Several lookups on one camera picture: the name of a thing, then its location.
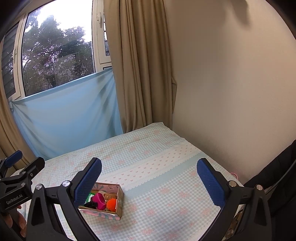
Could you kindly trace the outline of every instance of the orange pom-pom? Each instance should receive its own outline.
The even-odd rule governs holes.
[[[107,209],[110,210],[111,212],[115,212],[116,202],[117,202],[117,199],[115,198],[111,198],[110,200],[108,200],[108,202],[106,203]]]

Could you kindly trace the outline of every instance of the green foliage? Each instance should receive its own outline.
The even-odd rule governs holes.
[[[92,44],[82,27],[58,28],[54,16],[38,27],[40,9],[28,16],[22,45],[26,95],[32,95],[94,72]]]

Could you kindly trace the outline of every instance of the wall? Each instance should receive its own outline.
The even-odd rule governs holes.
[[[165,0],[173,130],[244,183],[296,139],[296,40],[264,0]]]

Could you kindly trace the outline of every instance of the silver bolt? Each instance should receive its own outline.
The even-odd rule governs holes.
[[[229,185],[230,185],[231,187],[235,187],[235,186],[237,185],[237,183],[236,183],[235,181],[230,181],[230,182],[229,182]]]
[[[261,191],[263,189],[263,186],[257,185],[256,188]]]
[[[67,187],[67,186],[70,185],[70,181],[63,181],[62,185],[63,185],[64,187]]]
[[[42,188],[42,184],[37,184],[37,185],[36,185],[36,189],[37,189],[37,190],[40,190],[41,188]]]

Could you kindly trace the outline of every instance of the cardboard box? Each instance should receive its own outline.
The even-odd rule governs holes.
[[[78,210],[83,213],[87,213],[90,215],[113,219],[113,220],[120,220],[122,217],[122,208],[123,208],[123,191],[119,184],[113,183],[95,183],[92,190],[92,193],[117,193],[117,202],[116,202],[116,210],[115,212],[109,211],[101,211],[97,209],[92,209],[88,207],[79,206]]]

